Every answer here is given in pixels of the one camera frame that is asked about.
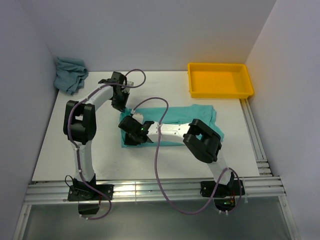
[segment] wall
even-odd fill
[[[55,101],[55,64],[21,5],[0,8],[0,239],[11,239]]]
[[[251,107],[303,239],[319,239],[320,1],[277,0],[246,62]]]
[[[276,0],[20,0],[56,56],[90,71],[244,63]]]

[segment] orange plastic tray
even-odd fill
[[[244,64],[189,63],[188,75],[192,98],[246,99],[254,94]]]

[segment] table top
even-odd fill
[[[44,137],[33,181],[61,181],[76,172],[73,147],[63,133],[66,103],[79,100],[97,88],[98,81],[111,77],[112,72],[90,72],[84,88],[73,96],[59,92]],[[130,90],[128,108],[149,97],[162,97],[170,107],[192,104],[213,105],[216,125],[224,133],[223,155],[229,167],[241,177],[258,177],[259,171],[238,99],[195,99],[189,94],[186,71],[149,71],[146,82]],[[140,72],[132,72],[128,80],[138,85]],[[160,100],[144,103],[142,108],[164,107]],[[98,180],[154,179],[155,147],[121,147],[120,112],[106,102],[96,112],[97,132],[92,141],[92,164]],[[210,178],[206,163],[197,160],[186,146],[163,146],[159,150],[158,172],[161,179]]]

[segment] turquoise cloth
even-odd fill
[[[53,85],[64,93],[73,95],[85,86],[88,75],[85,63],[81,59],[58,57]]]
[[[165,107],[152,107],[152,108],[138,108],[135,112],[143,115],[143,122],[154,121],[158,122],[165,111]],[[126,108],[124,112],[120,114],[120,121],[130,115],[131,109]],[[216,131],[221,136],[221,141],[224,139],[224,133],[215,125],[216,111],[212,105],[198,105],[193,104],[191,106],[178,106],[169,107],[162,123],[163,124],[187,124],[191,123],[193,119],[200,119],[210,128]],[[157,143],[146,142],[137,146],[125,145],[126,133],[121,130],[121,146],[126,147],[149,147],[156,146]],[[160,146],[181,146],[183,144],[171,141],[161,141]]]

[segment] teal towel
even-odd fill
[[[88,75],[85,63],[81,59],[58,57],[53,85],[64,93],[73,95],[85,86]]]
[[[143,115],[143,122],[155,121],[158,122],[165,111],[165,107],[152,107],[152,108],[138,108],[135,112]],[[120,114],[120,121],[130,115],[131,109],[126,108],[124,112]],[[216,131],[221,136],[221,141],[224,139],[224,133],[215,125],[216,111],[212,105],[198,105],[193,104],[191,106],[178,106],[169,107],[162,123],[163,124],[187,124],[191,123],[193,119],[200,119],[210,128]],[[156,146],[157,143],[146,142],[137,146],[125,145],[126,133],[121,130],[121,146],[125,147],[149,147]],[[181,146],[183,144],[171,141],[161,141],[160,146]]]

